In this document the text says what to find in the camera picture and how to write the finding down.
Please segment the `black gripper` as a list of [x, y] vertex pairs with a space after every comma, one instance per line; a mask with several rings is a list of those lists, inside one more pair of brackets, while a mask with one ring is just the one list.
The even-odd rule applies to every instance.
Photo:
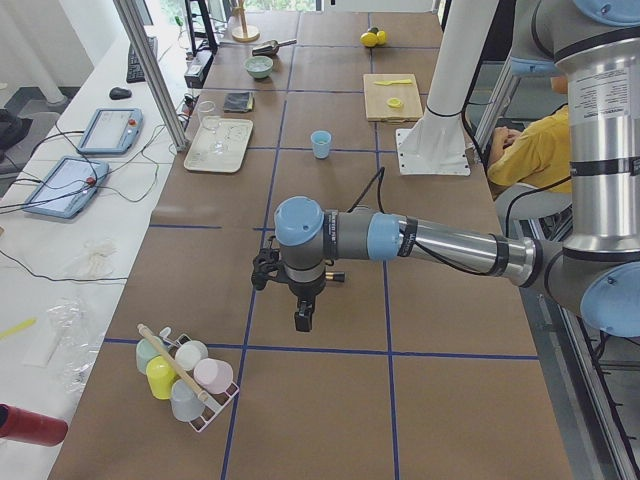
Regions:
[[326, 286], [326, 268], [313, 267], [308, 270], [285, 268], [290, 291], [298, 298], [294, 313], [295, 328], [299, 332], [312, 330], [316, 297]]

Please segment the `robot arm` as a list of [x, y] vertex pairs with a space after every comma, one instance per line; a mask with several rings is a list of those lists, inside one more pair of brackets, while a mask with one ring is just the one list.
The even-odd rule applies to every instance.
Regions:
[[562, 242], [508, 239], [367, 208], [323, 210], [309, 198], [275, 212], [277, 278], [312, 328], [329, 260], [438, 261], [531, 287], [607, 334], [639, 333], [639, 5], [522, 1], [513, 55], [551, 60], [569, 81], [573, 227]]

